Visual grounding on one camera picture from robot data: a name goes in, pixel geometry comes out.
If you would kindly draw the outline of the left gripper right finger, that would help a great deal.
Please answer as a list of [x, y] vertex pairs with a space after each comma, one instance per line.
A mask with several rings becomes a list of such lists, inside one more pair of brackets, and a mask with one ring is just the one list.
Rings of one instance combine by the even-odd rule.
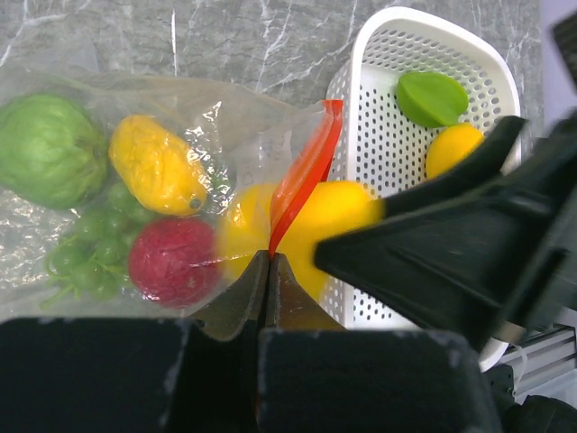
[[270, 264], [265, 326], [288, 331], [344, 331], [298, 284], [284, 254]]

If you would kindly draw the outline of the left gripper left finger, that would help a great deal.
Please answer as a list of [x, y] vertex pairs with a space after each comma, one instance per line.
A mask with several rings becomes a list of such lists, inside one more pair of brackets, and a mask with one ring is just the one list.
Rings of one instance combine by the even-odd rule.
[[258, 251], [242, 275], [222, 293], [190, 316], [215, 341], [232, 341], [250, 320], [257, 320], [269, 276], [270, 259]]

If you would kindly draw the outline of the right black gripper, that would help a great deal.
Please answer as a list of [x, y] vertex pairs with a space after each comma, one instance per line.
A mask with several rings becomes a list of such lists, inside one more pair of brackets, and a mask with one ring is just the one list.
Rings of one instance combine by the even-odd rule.
[[382, 200], [413, 213], [320, 242], [316, 266], [475, 349], [553, 321], [576, 290], [576, 119], [499, 174], [526, 122], [502, 117], [453, 168]]

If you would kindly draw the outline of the yellow toy lemon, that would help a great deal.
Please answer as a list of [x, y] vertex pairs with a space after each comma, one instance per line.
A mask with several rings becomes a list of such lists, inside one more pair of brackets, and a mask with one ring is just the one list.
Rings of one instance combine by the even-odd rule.
[[433, 179], [453, 168], [483, 142], [483, 133], [468, 123], [449, 126], [430, 144], [426, 154], [426, 178]]

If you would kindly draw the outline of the yellow toy pear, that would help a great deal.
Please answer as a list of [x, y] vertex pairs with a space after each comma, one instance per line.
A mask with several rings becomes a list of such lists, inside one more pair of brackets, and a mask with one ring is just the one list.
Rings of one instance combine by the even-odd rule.
[[[217, 229], [217, 257], [225, 277], [238, 279], [255, 253], [268, 247], [270, 201], [275, 186], [253, 185], [236, 195]], [[316, 244], [350, 230], [370, 226], [384, 216], [381, 203], [361, 184], [332, 180], [316, 185], [305, 205], [280, 241], [298, 284], [315, 300], [329, 275], [314, 265]]]

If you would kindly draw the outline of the red toy fruit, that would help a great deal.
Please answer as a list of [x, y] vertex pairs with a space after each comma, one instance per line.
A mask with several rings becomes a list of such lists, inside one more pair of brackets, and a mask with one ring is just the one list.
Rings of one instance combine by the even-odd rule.
[[213, 227], [197, 218], [161, 218], [136, 237], [128, 272], [145, 299], [183, 309], [206, 299], [222, 278]]

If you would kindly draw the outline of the green toy leaf slice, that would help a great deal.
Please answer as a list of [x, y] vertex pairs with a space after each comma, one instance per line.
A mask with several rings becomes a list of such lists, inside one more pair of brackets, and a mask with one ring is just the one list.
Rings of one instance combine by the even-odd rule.
[[414, 124], [439, 128], [458, 124], [468, 109], [465, 88], [454, 78], [436, 72], [408, 72], [396, 85], [400, 112]]

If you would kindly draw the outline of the yellow toy banana piece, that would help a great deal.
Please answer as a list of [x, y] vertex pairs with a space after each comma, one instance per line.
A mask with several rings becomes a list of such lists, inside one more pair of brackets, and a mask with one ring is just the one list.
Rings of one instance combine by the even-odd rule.
[[148, 115], [129, 115], [115, 128], [111, 163], [141, 205], [167, 216], [189, 217], [206, 203], [209, 186], [200, 156]]

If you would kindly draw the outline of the green toy grapes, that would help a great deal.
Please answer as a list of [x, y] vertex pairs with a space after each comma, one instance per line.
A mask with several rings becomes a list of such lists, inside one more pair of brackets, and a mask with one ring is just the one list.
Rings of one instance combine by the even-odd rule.
[[109, 301], [129, 288], [129, 253], [138, 234], [156, 216], [123, 182], [114, 182], [46, 255], [45, 271], [58, 291], [41, 308], [84, 294], [95, 301]]

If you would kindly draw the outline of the clear orange zip bag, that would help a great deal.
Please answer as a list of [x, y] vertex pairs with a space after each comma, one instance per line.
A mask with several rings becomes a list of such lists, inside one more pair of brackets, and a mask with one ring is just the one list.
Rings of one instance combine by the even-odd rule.
[[343, 104], [1, 70], [1, 317], [185, 317], [325, 180]]

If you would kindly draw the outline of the green toy vegetable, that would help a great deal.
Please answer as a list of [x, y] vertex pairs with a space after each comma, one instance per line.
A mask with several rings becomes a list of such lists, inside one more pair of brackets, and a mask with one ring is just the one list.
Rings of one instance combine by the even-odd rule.
[[1, 186], [51, 209], [79, 206], [108, 177], [107, 140], [89, 113], [50, 94], [1, 107]]

